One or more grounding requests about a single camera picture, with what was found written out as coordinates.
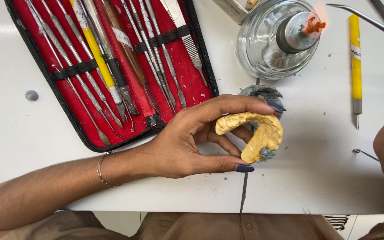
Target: red tool case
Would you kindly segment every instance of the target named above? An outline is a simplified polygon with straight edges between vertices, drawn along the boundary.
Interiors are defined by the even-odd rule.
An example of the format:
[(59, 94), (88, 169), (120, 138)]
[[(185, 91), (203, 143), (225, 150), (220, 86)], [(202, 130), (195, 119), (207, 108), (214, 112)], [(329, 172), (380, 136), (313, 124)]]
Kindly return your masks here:
[[(123, 129), (121, 129), (116, 125), (116, 123), (114, 122), (114, 119), (107, 111), (105, 105), (103, 104), (102, 101), (100, 101), (100, 98), (98, 98), (96, 91), (93, 89), (86, 75), (81, 74), (83, 81), (86, 82), (89, 89), (91, 90), (93, 95), (96, 97), (97, 101), (99, 102), (100, 106), (102, 106), (105, 116), (107, 117), (107, 119), (109, 120), (109, 122), (111, 123), (115, 131), (124, 137), (124, 139), (120, 138), (115, 135), (115, 133), (112, 131), (108, 123), (99, 114), (99, 112), (94, 107), (91, 100), (87, 97), (85, 91), (82, 89), (78, 80), (75, 78), (71, 78), (72, 83), (75, 85), (79, 95), (81, 96), (82, 100), (87, 106), (87, 109), (93, 116), (93, 119), (95, 120), (96, 124), (98, 125), (100, 130), (109, 138), (109, 141), (111, 143), (110, 146), (105, 146), (105, 144), (100, 140), (100, 137), (97, 133), (97, 130), (92, 120), (88, 116), (87, 112), (83, 108), (81, 102), (79, 101), (78, 97), (76, 96), (72, 88), (69, 86), (67, 81), (56, 80), (55, 77), (51, 74), (52, 72), (57, 71), (57, 69), (60, 69), (61, 67), (57, 63), (54, 57), (54, 54), (51, 51), (51, 48), (48, 46), (44, 36), (40, 34), (38, 25), (33, 15), (30, 13), (28, 5), (25, 2), (25, 0), (5, 0), (6, 5), (8, 7), (8, 11), (13, 19), (14, 24), (19, 30), (22, 38), (24, 39), (26, 45), (29, 48), (29, 51), (34, 57), (37, 65), (39, 66), (41, 72), (45, 76), (48, 84), (50, 85), (51, 89), (56, 95), (61, 107), (65, 111), (67, 117), (72, 123), (72, 126), (75, 128), (80, 139), (92, 151), (107, 152), (107, 151), (119, 148), (123, 145), (135, 142), (139, 139), (145, 138), (152, 134), (156, 134), (160, 132), (165, 127), (165, 125), (174, 117), (174, 114), (170, 111), (170, 108), (162, 94), (162, 91), (160, 90), (154, 78), (152, 70), (148, 65), (145, 55), (138, 54), (137, 55), (138, 60), (148, 80), (149, 88), (151, 89), (152, 94), (155, 97), (161, 109), (161, 115), (159, 116), (156, 113), (155, 109), (153, 109), (152, 105), (147, 99), (147, 96), (143, 87), (138, 83), (129, 62), (124, 52), (122, 51), (122, 48), (120, 47), (120, 44), (118, 43), (114, 35), (114, 32), (111, 29), (109, 20), (106, 18), (103, 7), (101, 5), (101, 0), (93, 0), (93, 1), (99, 13), (99, 18), (104, 26), (104, 30), (108, 35), (109, 42), (114, 50), (115, 57), (118, 59), (120, 67), (125, 75), (125, 79), (130, 88), (133, 100), (135, 101), (137, 110), (139, 112), (139, 115), (131, 115), (134, 122), (133, 132), (131, 132), (130, 119), (128, 120), (128, 123), (125, 122), (122, 124)], [(53, 14), (56, 15), (57, 19), (60, 21), (62, 27), (64, 28), (65, 32), (69, 36), (70, 40), (73, 43), (73, 46), (79, 53), (80, 57), (83, 59), (83, 61), (89, 61), (90, 58), (87, 56), (80, 42), (77, 40), (74, 32), (71, 30), (56, 0), (45, 0), (45, 2), (49, 6)], [(121, 5), (120, 0), (111, 0), (111, 2), (119, 10), (118, 17), (122, 25), (124, 26), (125, 33), (130, 38), (131, 43), (133, 45), (138, 44), (138, 39)], [(205, 86), (199, 71), (194, 67), (189, 57), (189, 54), (186, 51), (186, 47), (183, 41), (181, 39), (177, 39), (175, 41), (168, 43), (167, 49), (172, 58), (173, 66), (177, 74), (177, 79), (178, 79), (180, 88), (184, 93), (187, 106), (191, 107), (207, 99), (218, 96), (218, 89), (217, 89), (216, 79), (214, 77), (214, 74), (211, 68), (210, 59), (208, 58), (208, 54), (205, 48), (204, 39), (200, 31), (200, 26), (199, 26), (198, 18), (195, 13), (193, 1), (179, 0), (178, 2), (180, 7), (182, 8), (182, 12), (183, 12), (186, 24), (188, 24), (191, 29), (191, 34), (194, 38), (195, 45), (198, 49), (198, 53), (203, 64), (203, 72), (209, 85), (208, 87)], [(72, 52), (69, 50), (63, 38), (61, 37), (56, 27), (54, 26), (53, 22), (51, 21), (50, 15), (45, 10), (41, 0), (33, 0), (32, 3), (34, 4), (38, 13), (44, 19), (44, 21), (50, 26), (50, 28), (56, 35), (58, 41), (62, 44), (71, 62), (74, 65), (77, 65), (78, 62), (75, 60), (75, 57), (73, 56)], [(81, 31), (81, 27), (79, 23), (76, 21), (77, 18), (72, 9), (70, 1), (61, 0), (61, 3), (64, 5), (64, 8), (66, 9), (67, 13), (72, 17), (72, 19), (75, 20), (78, 29)], [(133, 0), (133, 3), (136, 9), (138, 9), (139, 13), (141, 13), (138, 0)], [(160, 0), (151, 0), (151, 4), (153, 6), (161, 33), (165, 33), (169, 30), (176, 29), (175, 24), (171, 20), (170, 16), (168, 15), (167, 11), (163, 7)], [(142, 20), (142, 23), (144, 23), (142, 15), (139, 14), (139, 16)], [(163, 66), (166, 70), (168, 86), (170, 87), (174, 95), (174, 98), (176, 100), (175, 110), (176, 112), (179, 112), (182, 109), (182, 106), (177, 96), (178, 90), (174, 83), (173, 77), (171, 76), (168, 70), (169, 68), (168, 68), (167, 62), (165, 61), (165, 58), (163, 57), (162, 49), (161, 48), (159, 49), (160, 49), (161, 59), (163, 61)], [(65, 62), (60, 56), (59, 56), (59, 59), (61, 59), (64, 67), (67, 67), (67, 65), (65, 65)], [(110, 95), (109, 91), (105, 87), (104, 82), (99, 77), (99, 74), (97, 73), (97, 71), (92, 70), (90, 71), (90, 73), (93, 76), (93, 78), (96, 80), (97, 84), (99, 85), (99, 88), (102, 90), (105, 97), (107, 98), (109, 106), (112, 108), (115, 115), (119, 119), (121, 119), (118, 111), (116, 110), (115, 102), (113, 101), (112, 96)], [(156, 124), (153, 124), (154, 126), (151, 124), (151, 119), (156, 120)]]

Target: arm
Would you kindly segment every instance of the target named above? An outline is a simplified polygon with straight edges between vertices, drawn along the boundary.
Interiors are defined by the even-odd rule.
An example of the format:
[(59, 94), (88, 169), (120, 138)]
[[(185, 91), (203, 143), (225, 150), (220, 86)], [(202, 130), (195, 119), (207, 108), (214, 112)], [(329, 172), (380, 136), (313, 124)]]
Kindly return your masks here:
[[(180, 111), (150, 142), (108, 155), (101, 165), (104, 180), (119, 185), (162, 176), (182, 178), (205, 172), (252, 171), (240, 159), (241, 151), (215, 132), (223, 114), (238, 112), (274, 114), (264, 100), (222, 95)], [(245, 127), (232, 131), (248, 142), (253, 134)], [(231, 156), (203, 156), (197, 144), (215, 142)], [(0, 238), (9, 231), (39, 221), (65, 205), (108, 187), (97, 175), (101, 156), (61, 163), (0, 184)]]

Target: metal lamp cap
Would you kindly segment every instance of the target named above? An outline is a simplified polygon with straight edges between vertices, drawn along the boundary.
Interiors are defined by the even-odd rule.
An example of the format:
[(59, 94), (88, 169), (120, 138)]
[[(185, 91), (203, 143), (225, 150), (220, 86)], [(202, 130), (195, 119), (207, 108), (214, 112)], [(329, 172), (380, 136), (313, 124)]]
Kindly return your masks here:
[(286, 53), (305, 51), (317, 43), (321, 31), (305, 32), (308, 24), (320, 22), (313, 12), (299, 12), (286, 18), (276, 32), (276, 42)]

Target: white cardboard box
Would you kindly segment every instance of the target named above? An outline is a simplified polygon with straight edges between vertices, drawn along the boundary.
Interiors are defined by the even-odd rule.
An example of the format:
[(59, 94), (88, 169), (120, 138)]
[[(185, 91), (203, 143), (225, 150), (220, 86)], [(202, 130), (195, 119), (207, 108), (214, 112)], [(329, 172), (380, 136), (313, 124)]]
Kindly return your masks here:
[(213, 0), (223, 11), (230, 16), (237, 24), (253, 11), (264, 0), (259, 0), (252, 9), (247, 9), (248, 0)]

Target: painted fingernail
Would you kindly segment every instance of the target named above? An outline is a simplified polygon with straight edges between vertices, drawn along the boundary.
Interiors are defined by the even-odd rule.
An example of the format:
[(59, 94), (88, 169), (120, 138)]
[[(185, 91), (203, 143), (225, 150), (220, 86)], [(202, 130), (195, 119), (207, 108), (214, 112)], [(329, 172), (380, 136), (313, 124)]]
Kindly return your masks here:
[(279, 106), (279, 105), (276, 104), (276, 103), (273, 103), (273, 102), (266, 102), (266, 104), (267, 104), (269, 107), (273, 108), (275, 111), (279, 112), (279, 113), (286, 111), (285, 108)]
[(236, 172), (253, 172), (254, 167), (247, 164), (238, 164), (236, 166)]

